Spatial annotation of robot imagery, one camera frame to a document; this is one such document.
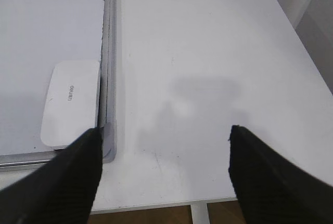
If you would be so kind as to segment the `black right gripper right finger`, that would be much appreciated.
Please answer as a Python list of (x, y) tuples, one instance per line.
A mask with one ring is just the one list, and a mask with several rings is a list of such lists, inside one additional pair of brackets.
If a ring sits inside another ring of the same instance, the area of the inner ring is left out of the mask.
[(234, 125), (228, 173), (246, 223), (332, 223), (332, 186)]

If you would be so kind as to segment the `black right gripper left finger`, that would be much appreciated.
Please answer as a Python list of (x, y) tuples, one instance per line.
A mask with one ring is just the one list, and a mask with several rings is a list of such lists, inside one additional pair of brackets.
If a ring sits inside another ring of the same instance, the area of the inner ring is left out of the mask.
[(87, 223), (103, 170), (99, 128), (1, 190), (1, 223)]

